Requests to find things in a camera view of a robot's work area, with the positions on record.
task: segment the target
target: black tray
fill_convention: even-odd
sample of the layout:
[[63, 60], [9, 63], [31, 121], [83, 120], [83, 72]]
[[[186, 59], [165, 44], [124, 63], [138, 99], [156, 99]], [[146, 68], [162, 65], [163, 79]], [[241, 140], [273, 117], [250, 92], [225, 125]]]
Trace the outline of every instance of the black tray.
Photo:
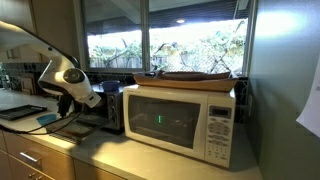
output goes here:
[[30, 116], [32, 114], [44, 112], [46, 110], [47, 107], [24, 105], [0, 111], [0, 118], [7, 120], [15, 120], [26, 116]]

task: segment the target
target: microwave window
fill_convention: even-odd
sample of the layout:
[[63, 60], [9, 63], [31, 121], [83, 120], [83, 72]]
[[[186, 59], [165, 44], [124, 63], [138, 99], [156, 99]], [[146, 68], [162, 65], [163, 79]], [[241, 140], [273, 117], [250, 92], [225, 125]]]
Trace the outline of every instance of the microwave window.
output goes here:
[[132, 132], [193, 148], [200, 104], [131, 95], [128, 110]]

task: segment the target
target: microwave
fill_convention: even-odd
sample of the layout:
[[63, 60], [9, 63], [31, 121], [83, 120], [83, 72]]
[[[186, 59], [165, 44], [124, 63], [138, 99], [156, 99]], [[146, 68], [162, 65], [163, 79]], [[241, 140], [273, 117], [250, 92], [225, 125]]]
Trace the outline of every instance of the microwave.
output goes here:
[[229, 167], [236, 98], [228, 93], [132, 85], [123, 90], [130, 139]]

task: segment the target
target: countertop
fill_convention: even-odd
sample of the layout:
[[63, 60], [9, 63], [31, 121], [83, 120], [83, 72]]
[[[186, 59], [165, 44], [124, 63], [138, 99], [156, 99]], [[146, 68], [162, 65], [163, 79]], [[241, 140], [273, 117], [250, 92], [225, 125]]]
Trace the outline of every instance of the countertop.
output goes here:
[[[0, 124], [18, 130], [31, 130], [40, 126], [37, 117], [57, 112], [57, 102], [54, 100], [0, 89], [0, 109], [26, 104], [46, 106], [48, 111], [14, 121], [0, 119]], [[97, 131], [80, 145], [50, 135], [23, 136], [128, 179], [262, 180], [243, 125], [236, 124], [233, 135], [229, 169], [142, 144], [128, 139], [124, 134], [117, 136]]]

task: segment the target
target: microwave control panel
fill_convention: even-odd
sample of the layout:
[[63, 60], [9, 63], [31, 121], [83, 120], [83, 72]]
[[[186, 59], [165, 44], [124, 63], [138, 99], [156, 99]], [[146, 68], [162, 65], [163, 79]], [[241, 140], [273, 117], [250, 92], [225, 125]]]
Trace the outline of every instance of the microwave control panel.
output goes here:
[[206, 129], [205, 161], [229, 167], [232, 132], [232, 108], [210, 106]]

